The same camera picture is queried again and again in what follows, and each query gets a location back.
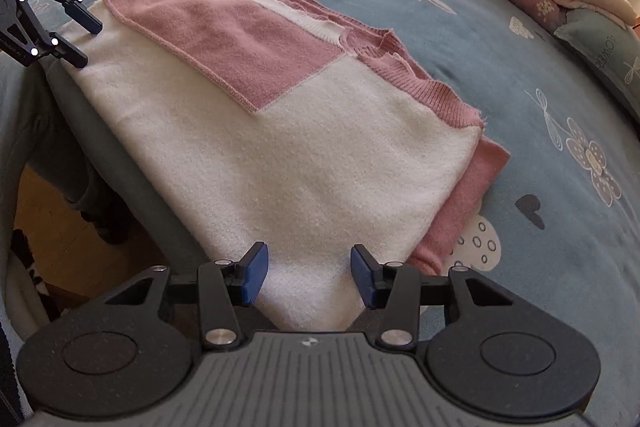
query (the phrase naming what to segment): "knit fabric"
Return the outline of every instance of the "knit fabric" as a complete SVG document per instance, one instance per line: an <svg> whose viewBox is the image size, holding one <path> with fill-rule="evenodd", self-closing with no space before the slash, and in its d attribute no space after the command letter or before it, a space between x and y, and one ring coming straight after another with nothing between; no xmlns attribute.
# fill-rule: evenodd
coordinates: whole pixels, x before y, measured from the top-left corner
<svg viewBox="0 0 640 427"><path fill-rule="evenodd" d="M349 255L437 273L508 159L392 30L313 0L103 0L68 68L212 259L270 247L258 307L333 330L362 310Z"/></svg>

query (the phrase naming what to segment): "circular pad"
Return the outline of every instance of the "circular pad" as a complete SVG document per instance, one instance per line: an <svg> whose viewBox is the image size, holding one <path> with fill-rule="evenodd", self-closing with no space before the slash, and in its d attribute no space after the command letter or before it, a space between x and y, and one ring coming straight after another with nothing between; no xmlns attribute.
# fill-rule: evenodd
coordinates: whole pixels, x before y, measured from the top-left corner
<svg viewBox="0 0 640 427"><path fill-rule="evenodd" d="M551 345L527 333L501 333L480 348L482 359L505 375L530 377L547 369L556 359Z"/></svg>
<svg viewBox="0 0 640 427"><path fill-rule="evenodd" d="M62 349L69 368L85 375L106 375L127 367L136 358L138 345L127 335L113 331L87 333Z"/></svg>
<svg viewBox="0 0 640 427"><path fill-rule="evenodd" d="M87 305L36 332L18 354L30 401L56 416L128 416L189 374L190 343L145 306Z"/></svg>

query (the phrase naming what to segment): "person's leg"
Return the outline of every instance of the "person's leg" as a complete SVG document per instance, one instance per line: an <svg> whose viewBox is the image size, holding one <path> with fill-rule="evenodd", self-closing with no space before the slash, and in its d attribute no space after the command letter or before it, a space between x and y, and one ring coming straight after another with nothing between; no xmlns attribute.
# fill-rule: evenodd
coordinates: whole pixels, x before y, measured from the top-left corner
<svg viewBox="0 0 640 427"><path fill-rule="evenodd" d="M16 62L0 57L0 365L7 363L6 356L2 357L6 355L3 347L8 346L15 363L22 344L7 316L5 303L9 297L6 277L8 261L13 255L10 242L18 184L27 163L56 187L72 208L84 211L86 216L104 216L113 206L112 193L85 160L60 114L40 65L25 70ZM12 393L3 389L0 392ZM23 410L28 410L24 396L21 398ZM6 406L6 400L2 400L0 409L2 404ZM4 412L11 417L15 411L5 407Z"/></svg>

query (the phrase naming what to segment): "wooden floor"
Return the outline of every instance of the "wooden floor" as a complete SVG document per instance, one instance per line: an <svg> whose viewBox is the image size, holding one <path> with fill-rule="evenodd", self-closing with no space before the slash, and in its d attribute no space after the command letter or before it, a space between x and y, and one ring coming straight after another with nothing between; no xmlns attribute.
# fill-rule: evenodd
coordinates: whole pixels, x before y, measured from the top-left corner
<svg viewBox="0 0 640 427"><path fill-rule="evenodd" d="M50 284L95 297L154 264L161 252L135 222L129 241L110 247L70 210L53 187L26 169L20 181L15 228L24 230L36 265Z"/></svg>

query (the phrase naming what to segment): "shoe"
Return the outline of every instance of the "shoe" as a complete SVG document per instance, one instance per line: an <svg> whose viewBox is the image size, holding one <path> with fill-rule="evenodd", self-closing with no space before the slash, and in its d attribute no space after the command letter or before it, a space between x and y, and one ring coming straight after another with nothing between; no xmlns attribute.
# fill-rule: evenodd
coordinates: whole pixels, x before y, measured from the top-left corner
<svg viewBox="0 0 640 427"><path fill-rule="evenodd" d="M107 245L121 245L129 237L131 229L131 211L127 203L113 192L111 203L100 214L80 212L82 219L92 223L98 236Z"/></svg>

